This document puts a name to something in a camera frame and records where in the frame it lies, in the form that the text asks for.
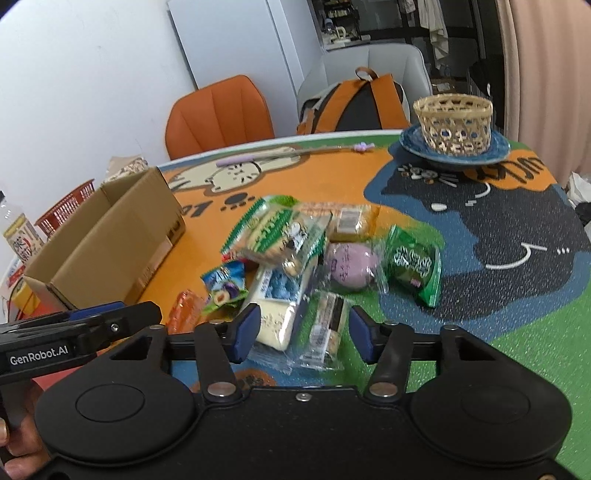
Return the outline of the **person's left hand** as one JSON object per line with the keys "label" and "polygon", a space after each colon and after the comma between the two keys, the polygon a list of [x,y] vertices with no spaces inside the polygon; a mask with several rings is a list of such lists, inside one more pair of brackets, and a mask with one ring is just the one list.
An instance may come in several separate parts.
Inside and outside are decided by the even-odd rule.
{"label": "person's left hand", "polygon": [[11,479],[28,479],[50,461],[34,421],[35,407],[42,393],[36,382],[30,383],[23,404],[26,414],[18,428],[9,430],[1,420],[1,446],[13,456],[3,469]]}

